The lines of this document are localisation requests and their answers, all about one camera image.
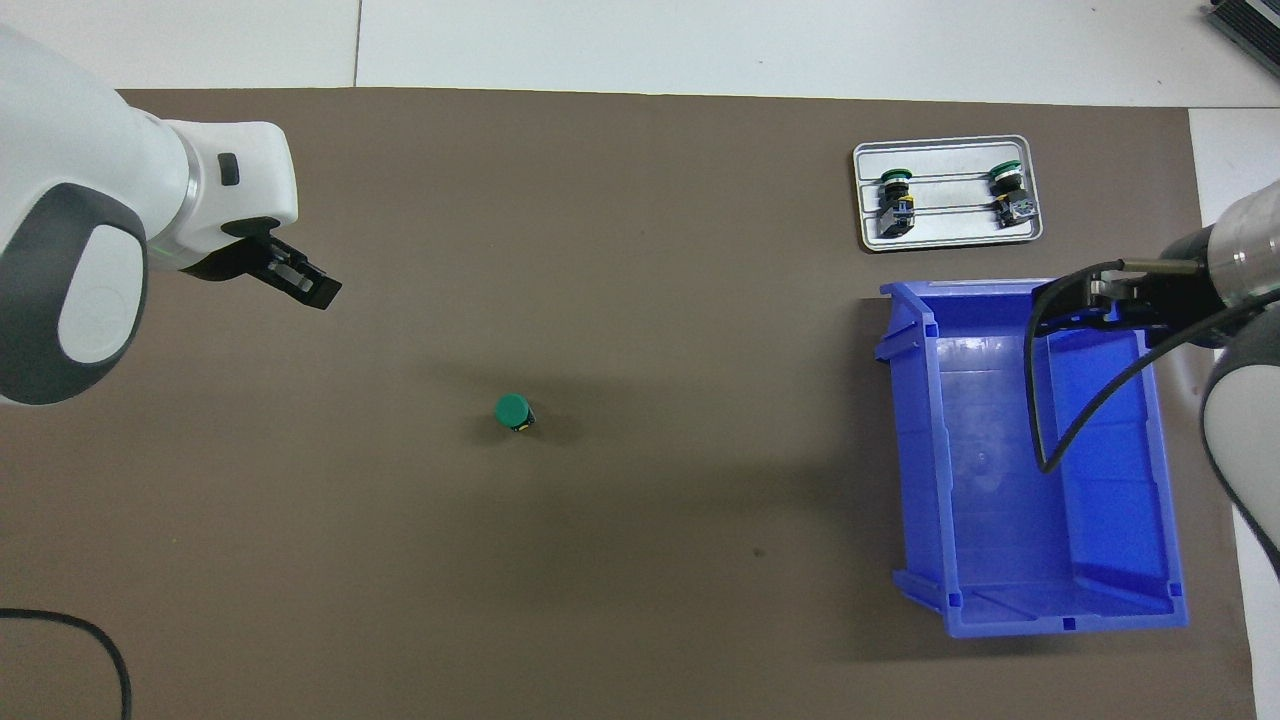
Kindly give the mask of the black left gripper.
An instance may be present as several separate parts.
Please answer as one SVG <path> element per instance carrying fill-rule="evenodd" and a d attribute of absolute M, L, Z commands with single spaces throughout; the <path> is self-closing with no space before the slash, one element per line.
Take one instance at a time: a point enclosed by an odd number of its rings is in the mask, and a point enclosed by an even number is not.
<path fill-rule="evenodd" d="M 282 223 L 271 217 L 224 223 L 233 242 L 188 268 L 188 275 L 221 282 L 251 275 L 307 307 L 326 310 L 342 283 L 315 266 L 301 251 L 273 236 Z"/>

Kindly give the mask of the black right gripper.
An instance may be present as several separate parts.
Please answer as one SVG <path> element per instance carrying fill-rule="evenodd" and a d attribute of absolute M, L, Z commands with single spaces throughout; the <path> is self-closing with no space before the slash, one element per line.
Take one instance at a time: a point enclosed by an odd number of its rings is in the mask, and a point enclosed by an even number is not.
<path fill-rule="evenodd" d="M 1222 310 L 1222 300 L 1207 270 L 1211 234 L 1210 228 L 1202 228 L 1172 242 L 1158 255 L 1162 261 L 1196 261 L 1199 265 L 1197 273 L 1149 273 L 1143 279 L 1144 299 L 1151 306 L 1146 322 L 1149 328 L 1144 332 L 1148 348 Z M 1032 305 L 1032 314 L 1039 318 L 1036 331 L 1120 328 L 1126 320 L 1124 302 L 1117 304 L 1105 290 L 1096 290 L 1094 283 L 1105 282 L 1105 273 L 1124 268 L 1124 264 L 1093 264 L 1036 288 Z"/>

